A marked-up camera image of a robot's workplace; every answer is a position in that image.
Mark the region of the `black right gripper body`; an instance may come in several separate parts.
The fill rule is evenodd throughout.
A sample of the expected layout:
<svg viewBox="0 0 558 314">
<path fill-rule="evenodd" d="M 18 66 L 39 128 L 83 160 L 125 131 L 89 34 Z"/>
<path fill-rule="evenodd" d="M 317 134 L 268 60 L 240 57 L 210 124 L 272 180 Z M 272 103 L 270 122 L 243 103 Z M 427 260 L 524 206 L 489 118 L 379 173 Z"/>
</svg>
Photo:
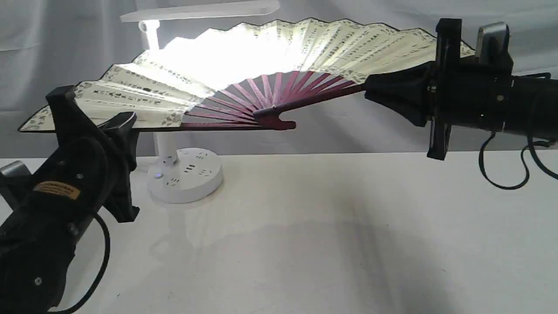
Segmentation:
<svg viewBox="0 0 558 314">
<path fill-rule="evenodd" d="M 480 65 L 474 55 L 462 57 L 462 20 L 442 18 L 438 33 L 435 69 L 432 72 L 432 117 L 427 156 L 444 160 L 452 126 L 504 130 L 509 102 L 511 70 Z"/>
</svg>

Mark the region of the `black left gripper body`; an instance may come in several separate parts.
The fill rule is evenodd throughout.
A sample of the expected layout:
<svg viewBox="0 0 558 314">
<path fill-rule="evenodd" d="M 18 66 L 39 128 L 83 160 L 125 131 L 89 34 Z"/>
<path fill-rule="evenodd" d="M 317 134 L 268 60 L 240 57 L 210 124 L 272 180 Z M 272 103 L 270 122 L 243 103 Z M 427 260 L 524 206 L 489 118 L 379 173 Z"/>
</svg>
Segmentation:
<svg viewBox="0 0 558 314">
<path fill-rule="evenodd" d="M 1 226 L 1 256 L 46 254 L 72 258 L 101 208 L 133 222 L 131 172 L 113 141 L 78 107 L 74 87 L 46 96 L 58 148 L 31 174 L 24 200 Z"/>
</svg>

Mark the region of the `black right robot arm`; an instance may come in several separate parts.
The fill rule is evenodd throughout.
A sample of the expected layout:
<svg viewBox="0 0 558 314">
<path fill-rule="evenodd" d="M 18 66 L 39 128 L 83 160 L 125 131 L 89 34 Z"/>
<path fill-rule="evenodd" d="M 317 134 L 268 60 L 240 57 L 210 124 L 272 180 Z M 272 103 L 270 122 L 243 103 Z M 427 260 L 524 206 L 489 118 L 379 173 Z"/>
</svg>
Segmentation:
<svg viewBox="0 0 558 314">
<path fill-rule="evenodd" d="M 364 83 L 369 101 L 413 125 L 431 123 L 427 156 L 444 160 L 452 126 L 557 139 L 557 80 L 549 73 L 515 76 L 502 22 L 480 29 L 480 51 L 462 57 L 462 20 L 441 18 L 435 60 Z"/>
</svg>

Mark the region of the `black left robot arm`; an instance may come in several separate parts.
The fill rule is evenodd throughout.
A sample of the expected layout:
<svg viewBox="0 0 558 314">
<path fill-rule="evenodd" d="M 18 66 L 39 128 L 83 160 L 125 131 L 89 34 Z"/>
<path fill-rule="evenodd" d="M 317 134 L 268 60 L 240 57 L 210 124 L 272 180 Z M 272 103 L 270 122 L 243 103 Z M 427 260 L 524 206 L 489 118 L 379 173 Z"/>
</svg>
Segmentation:
<svg viewBox="0 0 558 314">
<path fill-rule="evenodd" d="M 76 103 L 74 86 L 46 96 L 58 149 L 31 173 L 22 161 L 1 168 L 1 196 L 12 213 L 1 225 L 0 288 L 3 314 L 50 314 L 60 304 L 78 242 L 92 221 L 103 231 L 100 270 L 80 309 L 99 286 L 110 258 L 110 234 L 101 208 L 119 223 L 133 222 L 130 174 L 137 167 L 137 115 L 118 113 L 97 126 Z"/>
</svg>

